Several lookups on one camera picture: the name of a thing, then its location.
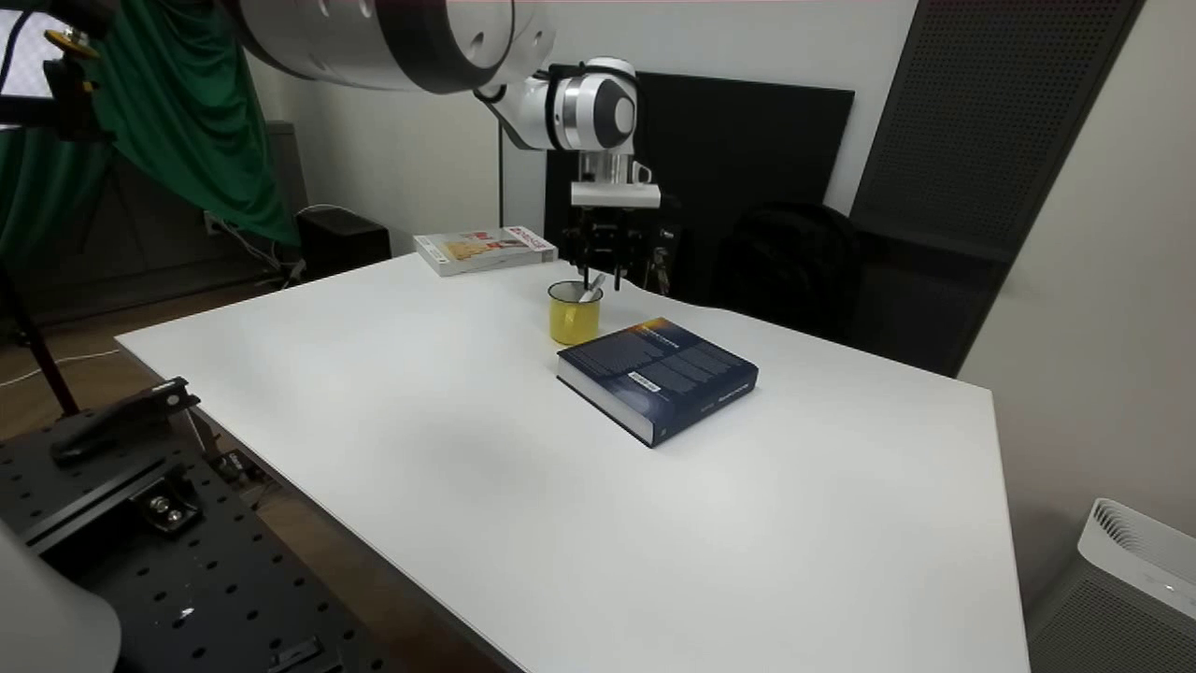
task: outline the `book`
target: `book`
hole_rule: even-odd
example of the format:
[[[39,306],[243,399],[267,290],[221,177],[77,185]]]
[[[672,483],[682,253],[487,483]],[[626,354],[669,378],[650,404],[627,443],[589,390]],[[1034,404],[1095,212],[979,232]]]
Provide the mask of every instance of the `book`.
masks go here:
[[[558,378],[635,433],[662,444],[756,390],[758,367],[667,322],[566,348]]]
[[[558,248],[523,226],[416,237],[416,248],[441,278],[541,265],[558,260]]]

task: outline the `white trash bin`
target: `white trash bin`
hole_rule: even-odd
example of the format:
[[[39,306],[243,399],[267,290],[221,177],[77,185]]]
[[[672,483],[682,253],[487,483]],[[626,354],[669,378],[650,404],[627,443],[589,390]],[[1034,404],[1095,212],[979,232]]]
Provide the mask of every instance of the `white trash bin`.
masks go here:
[[[1033,625],[1034,673],[1196,673],[1196,540],[1098,498]]]

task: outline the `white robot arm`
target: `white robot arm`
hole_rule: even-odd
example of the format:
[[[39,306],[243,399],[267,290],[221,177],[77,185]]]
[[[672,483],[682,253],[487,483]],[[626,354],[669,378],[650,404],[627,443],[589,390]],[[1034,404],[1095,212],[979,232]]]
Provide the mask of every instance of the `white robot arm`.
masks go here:
[[[619,59],[540,74],[553,50],[541,0],[227,0],[243,44],[300,79],[365,91],[476,94],[526,149],[579,152],[573,202],[657,210],[635,161],[638,94]]]

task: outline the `black monitor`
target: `black monitor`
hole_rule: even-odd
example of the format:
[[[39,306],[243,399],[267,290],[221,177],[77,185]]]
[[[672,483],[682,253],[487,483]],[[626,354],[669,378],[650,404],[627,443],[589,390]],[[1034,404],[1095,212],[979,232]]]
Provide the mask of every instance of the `black monitor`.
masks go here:
[[[667,190],[657,217],[682,228],[672,297],[710,304],[720,238],[746,212],[821,206],[847,111],[847,91],[638,74],[635,152]],[[550,152],[545,237],[558,245],[579,222],[573,177],[574,157]]]

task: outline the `green cloth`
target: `green cloth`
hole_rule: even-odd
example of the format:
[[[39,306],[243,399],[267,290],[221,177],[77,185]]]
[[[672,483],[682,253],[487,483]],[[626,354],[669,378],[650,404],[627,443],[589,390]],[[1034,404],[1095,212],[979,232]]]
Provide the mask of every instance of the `green cloth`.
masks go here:
[[[24,268],[39,248],[77,222],[101,194],[108,146],[64,142],[54,132],[0,135],[0,265]]]
[[[212,0],[122,0],[92,79],[101,127],[131,165],[239,232],[300,248],[247,59]]]

